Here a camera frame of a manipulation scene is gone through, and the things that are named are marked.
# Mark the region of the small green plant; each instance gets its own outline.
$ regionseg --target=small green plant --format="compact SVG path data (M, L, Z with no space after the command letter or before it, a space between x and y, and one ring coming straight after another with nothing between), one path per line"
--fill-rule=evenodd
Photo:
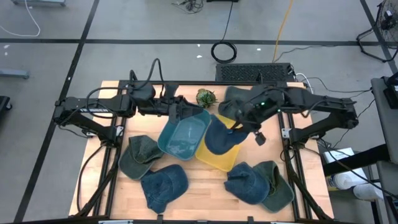
M206 89L199 89L197 94L198 105L203 108L209 108L213 103L217 102L214 92Z

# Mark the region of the baseball cap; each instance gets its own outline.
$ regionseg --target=baseball cap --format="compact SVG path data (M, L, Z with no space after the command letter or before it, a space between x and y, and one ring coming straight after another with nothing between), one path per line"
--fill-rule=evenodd
M261 203L269 192L269 182L242 162L227 173L225 189L242 201L255 205Z
M159 214L169 202L187 191L188 178L182 167L174 164L157 172L148 171L141 179L141 186L148 208Z
M140 179L163 156L157 142L149 136L129 138L129 145L119 160L120 170L133 180Z
M213 154L222 155L243 142L248 134L241 131L232 132L215 115L211 115L211 123L205 135L205 144Z
M224 101L218 105L218 113L235 121L235 112L247 100L248 92L249 90L229 86L225 91Z
M270 183L268 196L261 204L270 212L277 213L294 199L290 185L280 175L274 161L260 162L253 169Z

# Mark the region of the concrete floor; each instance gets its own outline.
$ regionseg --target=concrete floor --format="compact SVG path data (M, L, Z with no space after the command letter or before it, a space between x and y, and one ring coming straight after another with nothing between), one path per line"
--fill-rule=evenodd
M376 16L380 0L367 0ZM42 29L41 39L79 39L94 0L67 0L67 7L33 5L32 15ZM186 15L170 5L174 0L100 0L88 33L89 39L220 39L229 13L229 2L205 3L202 12ZM251 0L234 4L226 39L275 40L288 0ZM37 31L23 5L0 2L0 25L19 34ZM360 1L302 0L294 3L282 40L353 41L370 28ZM15 38L0 30L0 40ZM374 34L367 41L377 41ZM77 44L0 44L0 67L26 69L28 80L0 78L0 95L12 98L14 109L0 125L0 223L12 222L43 143ZM296 45L280 45L279 53ZM166 80L214 80L216 62L211 45L201 44L85 44L68 96L83 97L102 80L127 79L134 69L146 78L154 58L160 58ZM270 62L273 45L237 45L235 63ZM380 46L366 47L384 56ZM220 57L229 49L220 46ZM392 75L390 66L365 56L357 46L319 47L284 55L296 72L320 77L335 90L363 90L370 79ZM153 80L159 79L156 73ZM317 94L348 97L327 92L311 80ZM356 98L357 111L373 99L371 93ZM324 117L315 113L313 119ZM360 117L339 147L363 151L384 142L375 105ZM344 130L330 131L325 139L337 142ZM24 221L63 218L68 215L78 177L85 140L56 129ZM335 217L341 221L373 223L370 203L333 195Z

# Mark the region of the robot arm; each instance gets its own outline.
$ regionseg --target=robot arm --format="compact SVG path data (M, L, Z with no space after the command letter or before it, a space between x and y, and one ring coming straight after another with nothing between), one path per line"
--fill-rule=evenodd
M258 85L252 87L248 100L237 110L234 131L254 132L258 145L265 143L265 137L259 132L261 123L278 112L301 113L304 117L309 112L329 112L329 116L303 129L284 130L284 137L290 139L292 145L303 146L310 137L319 136L333 128L352 129L358 125L355 112L355 101L349 98L334 98L313 95L303 88L287 87L286 83L276 86Z
M102 126L83 113L112 113L114 116L131 118L136 110L142 115L154 114L169 116L172 123L199 114L203 111L198 105L189 103L183 96L174 96L178 85L165 85L165 93L155 98L156 92L150 83L142 88L133 86L127 89L127 94L117 95L110 99L94 99L68 97L55 103L56 109L53 121L60 126L72 124L81 128L87 136L98 136L100 141L106 141L116 146L117 137L123 131L121 126Z

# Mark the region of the wooden table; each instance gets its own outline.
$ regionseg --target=wooden table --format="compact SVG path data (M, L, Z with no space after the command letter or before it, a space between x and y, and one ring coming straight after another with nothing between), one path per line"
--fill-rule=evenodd
M302 83L289 83L290 86L303 86ZM118 86L118 81L104 81L102 86ZM237 86L249 89L250 86ZM206 88L214 91L219 102L223 101L227 86L193 86L180 85L176 95L183 95L188 101L196 102L197 90ZM159 94L160 86L155 86ZM116 90L102 90L100 98L111 98L116 94ZM218 104L209 109L210 113L217 113ZM168 120L167 116L141 116L136 114L127 120L126 132L124 134L122 153L128 145L128 138L146 134L152 139L157 140L160 132ZM102 125L109 125L110 121L95 118L95 121ZM294 115L296 128L304 128L312 123L310 117L303 118L299 114ZM254 135L241 143L241 149L235 164L246 161L250 166L254 166L262 161L275 161L279 166L281 174L287 179L285 163L281 161L279 155L282 150L282 140L280 136L279 120L273 116L262 124L262 133L267 138L263 146L258 146L254 140ZM89 139L85 149L83 162L98 148L100 142L97 138ZM309 140L306 147L318 151L317 143ZM302 165L305 174L307 189L317 201L325 213L333 217L325 177L323 175L320 157L315 153L301 150ZM101 166L103 162L104 150L97 154L87 165L83 178L81 190L81 203L91 197L98 186ZM178 199L167 205L163 213L164 220L224 220L224 221L246 221L248 216L254 217L255 221L294 221L292 205L289 204L278 213L269 213L260 205L249 205L240 201L234 195L227 192L224 188L226 173L209 166L196 158L190 161L181 161L168 154L158 160L151 170L159 170L171 164L181 165L187 173L189 179L188 190ZM103 200L108 196L107 190L103 193ZM300 216L305 218L302 196L296 188L298 208ZM105 203L102 203L100 214L105 210ZM76 214L76 191L70 209L70 214ZM143 194L139 181L131 180L120 170L116 181L114 200L111 211L113 219L133 219L133 220L156 220L157 214L147 208L146 199Z

